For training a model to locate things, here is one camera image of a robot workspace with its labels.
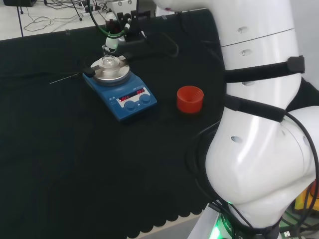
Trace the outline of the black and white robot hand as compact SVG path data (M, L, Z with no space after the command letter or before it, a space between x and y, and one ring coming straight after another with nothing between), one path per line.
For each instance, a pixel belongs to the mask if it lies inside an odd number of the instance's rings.
M131 13L125 14L119 12L116 15L111 12L108 15L112 15L112 17L105 21L106 32L113 35L120 33L122 30L125 32L117 39L106 38L105 44L102 46L104 55L119 55L125 45L141 43L146 39L144 32L140 28L139 20L150 20L150 10L144 12L133 10Z

